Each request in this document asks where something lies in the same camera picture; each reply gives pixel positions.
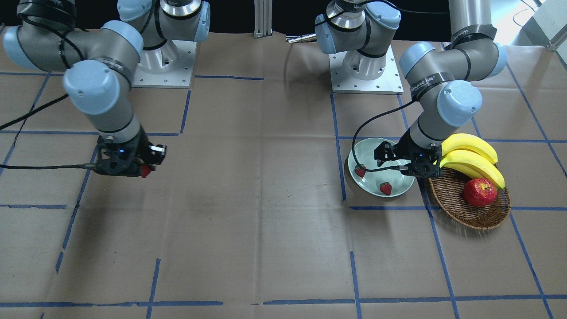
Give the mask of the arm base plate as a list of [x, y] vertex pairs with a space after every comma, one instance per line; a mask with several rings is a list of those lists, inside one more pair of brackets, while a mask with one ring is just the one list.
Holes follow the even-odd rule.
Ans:
[[134, 73], [135, 88], [188, 89], [193, 78], [196, 42], [168, 40], [160, 48], [143, 50]]
[[392, 47], [384, 56], [370, 58], [358, 51], [329, 55], [334, 93], [401, 94], [403, 83]]

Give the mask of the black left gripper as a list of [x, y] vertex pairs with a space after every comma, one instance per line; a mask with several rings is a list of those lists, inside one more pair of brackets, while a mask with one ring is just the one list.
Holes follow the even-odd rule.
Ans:
[[399, 143], [393, 145], [382, 142], [374, 149], [374, 159], [381, 167], [387, 161], [409, 160], [401, 173], [407, 176], [420, 178], [439, 178], [443, 171], [439, 160], [442, 157], [441, 141], [433, 141], [425, 147], [413, 141], [409, 131], [401, 137]]

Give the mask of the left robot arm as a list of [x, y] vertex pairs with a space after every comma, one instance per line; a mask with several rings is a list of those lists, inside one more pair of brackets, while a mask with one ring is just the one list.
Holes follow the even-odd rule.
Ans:
[[[360, 60], [384, 60], [399, 27], [401, 9], [385, 0], [333, 0], [315, 19], [315, 36], [326, 54], [354, 53]], [[482, 95], [472, 85], [500, 73], [508, 61], [505, 48], [494, 42], [490, 1], [450, 0], [451, 40], [444, 51], [428, 42], [407, 49], [399, 59], [410, 86], [411, 101], [423, 112], [392, 145], [374, 150], [378, 170], [387, 161], [409, 160], [403, 175], [435, 178], [442, 175], [442, 142], [480, 110]]]

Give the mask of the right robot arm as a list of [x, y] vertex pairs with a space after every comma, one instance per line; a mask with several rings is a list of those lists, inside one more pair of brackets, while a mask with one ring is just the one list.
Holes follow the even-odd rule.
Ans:
[[76, 165], [100, 175], [146, 177], [167, 147], [148, 140], [128, 100], [132, 87], [190, 85], [196, 43], [210, 28], [204, 0], [120, 0], [119, 20], [76, 29], [73, 0], [21, 0], [19, 26], [4, 50], [20, 67], [62, 71], [69, 98], [98, 131], [97, 160]]

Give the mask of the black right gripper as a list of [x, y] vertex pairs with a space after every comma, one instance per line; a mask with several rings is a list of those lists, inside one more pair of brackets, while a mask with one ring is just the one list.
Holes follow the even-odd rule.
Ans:
[[150, 143], [144, 129], [125, 143], [115, 143], [110, 139], [97, 139], [97, 160], [93, 171], [100, 175], [109, 176], [140, 176], [140, 165], [148, 165], [155, 170], [167, 153], [164, 144]]

